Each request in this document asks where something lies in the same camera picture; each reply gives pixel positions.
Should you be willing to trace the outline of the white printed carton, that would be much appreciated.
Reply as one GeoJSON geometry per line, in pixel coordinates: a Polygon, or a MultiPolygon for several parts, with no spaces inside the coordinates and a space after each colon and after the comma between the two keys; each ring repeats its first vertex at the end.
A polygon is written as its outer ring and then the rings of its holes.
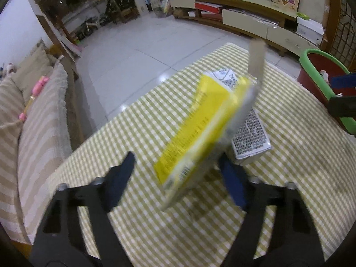
{"type": "Polygon", "coordinates": [[[232,138],[232,150],[237,165],[251,164],[271,150],[263,122],[254,109],[251,109],[244,124],[232,138]]]}

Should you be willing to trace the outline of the yellow white cardboard box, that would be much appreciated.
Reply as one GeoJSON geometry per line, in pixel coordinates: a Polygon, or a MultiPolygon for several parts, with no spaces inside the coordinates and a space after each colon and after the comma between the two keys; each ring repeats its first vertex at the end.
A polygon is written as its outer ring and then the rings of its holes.
{"type": "Polygon", "coordinates": [[[183,198],[229,148],[257,99],[264,62],[265,42],[255,39],[247,75],[228,68],[202,74],[187,118],[154,166],[164,188],[162,211],[183,198]]]}

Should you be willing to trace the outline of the red bin with green rim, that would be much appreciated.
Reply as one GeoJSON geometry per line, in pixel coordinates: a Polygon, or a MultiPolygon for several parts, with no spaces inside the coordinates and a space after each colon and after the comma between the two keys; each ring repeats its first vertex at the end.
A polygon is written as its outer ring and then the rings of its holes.
{"type": "MultiPolygon", "coordinates": [[[[332,97],[355,96],[355,88],[332,88],[332,77],[346,75],[350,72],[334,56],[318,49],[306,49],[300,56],[301,71],[297,81],[311,92],[326,108],[332,97]]],[[[334,117],[347,133],[355,134],[355,118],[334,117]]]]}

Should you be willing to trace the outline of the yellow checkered tablecloth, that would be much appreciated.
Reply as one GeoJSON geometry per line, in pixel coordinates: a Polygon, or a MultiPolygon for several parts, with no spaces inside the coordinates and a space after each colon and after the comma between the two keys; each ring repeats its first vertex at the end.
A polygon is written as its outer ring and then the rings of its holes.
{"type": "MultiPolygon", "coordinates": [[[[249,54],[232,43],[189,65],[139,98],[92,135],[49,177],[84,186],[119,165],[128,152],[136,163],[109,219],[134,266],[219,266],[244,219],[215,163],[187,180],[183,196],[162,208],[166,193],[154,169],[189,115],[204,73],[231,69],[248,74],[249,54]]],[[[325,106],[283,71],[266,63],[254,105],[271,149],[245,166],[263,183],[294,183],[329,258],[355,223],[355,143],[325,106]]]]}

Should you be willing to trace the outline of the white box on floor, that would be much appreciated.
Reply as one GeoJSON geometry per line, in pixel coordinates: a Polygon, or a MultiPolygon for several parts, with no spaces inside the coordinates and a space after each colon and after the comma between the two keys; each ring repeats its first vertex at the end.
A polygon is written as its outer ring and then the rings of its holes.
{"type": "Polygon", "coordinates": [[[315,45],[320,45],[324,36],[324,28],[322,24],[315,20],[305,20],[297,17],[296,33],[315,45]]]}

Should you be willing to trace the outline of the long low TV cabinet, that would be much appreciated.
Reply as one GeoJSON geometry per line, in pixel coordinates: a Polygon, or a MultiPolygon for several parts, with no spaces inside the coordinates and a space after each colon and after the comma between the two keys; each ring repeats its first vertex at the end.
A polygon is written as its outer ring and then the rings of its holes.
{"type": "Polygon", "coordinates": [[[298,12],[266,0],[169,0],[175,19],[194,20],[238,35],[264,39],[279,55],[287,51],[300,56],[319,49],[296,33],[298,12]],[[220,14],[196,9],[195,2],[222,5],[220,14]]]}

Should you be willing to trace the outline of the striped beige sofa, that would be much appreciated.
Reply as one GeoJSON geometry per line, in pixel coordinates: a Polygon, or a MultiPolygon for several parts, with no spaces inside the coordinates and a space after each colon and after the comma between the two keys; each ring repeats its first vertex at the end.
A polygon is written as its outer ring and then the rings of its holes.
{"type": "Polygon", "coordinates": [[[33,243],[49,202],[48,177],[83,143],[76,68],[46,52],[53,71],[25,122],[19,119],[26,103],[12,80],[16,72],[1,81],[1,225],[10,239],[25,244],[33,243]]]}

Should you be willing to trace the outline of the pink plush toy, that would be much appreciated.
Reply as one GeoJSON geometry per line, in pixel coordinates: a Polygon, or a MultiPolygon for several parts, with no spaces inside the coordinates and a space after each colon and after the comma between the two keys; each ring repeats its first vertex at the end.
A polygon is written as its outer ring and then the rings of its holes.
{"type": "Polygon", "coordinates": [[[32,89],[32,93],[30,95],[30,98],[24,108],[24,111],[19,115],[19,119],[22,122],[26,121],[26,116],[27,116],[27,112],[28,112],[29,108],[35,102],[36,98],[40,95],[40,93],[42,92],[43,88],[45,87],[45,85],[47,84],[48,81],[49,81],[49,77],[42,76],[39,79],[39,81],[34,85],[34,87],[32,89]]]}

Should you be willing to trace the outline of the red flat box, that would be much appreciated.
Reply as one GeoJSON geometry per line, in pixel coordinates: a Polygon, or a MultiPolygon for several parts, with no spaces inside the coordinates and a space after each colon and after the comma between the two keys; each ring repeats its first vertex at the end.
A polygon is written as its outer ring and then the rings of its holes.
{"type": "Polygon", "coordinates": [[[201,10],[204,12],[210,12],[213,14],[220,14],[221,10],[223,8],[222,5],[208,3],[208,2],[195,2],[195,7],[198,10],[201,10]]]}

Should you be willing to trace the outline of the beige sofa cushion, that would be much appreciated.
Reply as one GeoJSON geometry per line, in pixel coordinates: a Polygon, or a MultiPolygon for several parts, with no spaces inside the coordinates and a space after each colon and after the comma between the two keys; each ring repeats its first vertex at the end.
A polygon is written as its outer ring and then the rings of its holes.
{"type": "Polygon", "coordinates": [[[32,89],[42,76],[49,76],[53,66],[48,58],[46,47],[40,43],[19,65],[19,69],[12,75],[12,80],[22,93],[24,103],[31,97],[32,89]]]}

